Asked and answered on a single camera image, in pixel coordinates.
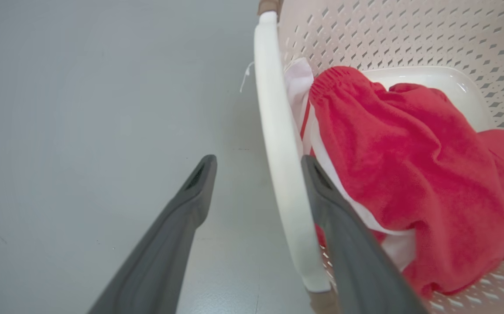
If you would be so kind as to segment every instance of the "gray floor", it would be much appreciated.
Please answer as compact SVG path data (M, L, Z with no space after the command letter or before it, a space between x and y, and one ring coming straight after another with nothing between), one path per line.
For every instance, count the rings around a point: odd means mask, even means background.
M85 313L209 153L178 313L311 313L238 91L256 6L0 1L0 314Z

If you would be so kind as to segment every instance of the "white fabric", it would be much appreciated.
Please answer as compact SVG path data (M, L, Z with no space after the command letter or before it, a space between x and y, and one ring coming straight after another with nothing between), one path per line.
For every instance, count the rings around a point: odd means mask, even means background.
M296 59L285 70L285 85L288 93L288 101L296 122L295 130L299 130L302 127L306 105L308 104L308 92L313 82L314 77L312 75L312 70L306 58ZM324 146L319 131L318 120L315 116L314 106L310 106L309 114L306 119L304 137L302 138L303 154L309 154L310 149L314 150L318 163L320 163L343 198L355 209L355 212L360 219L362 219L362 222L371 230L387 234L386 239L381 244L382 248L399 270L404 270L405 267L415 259L414 230L394 231L384 228L364 205L351 198L344 189L337 175L337 171L329 158L326 147Z

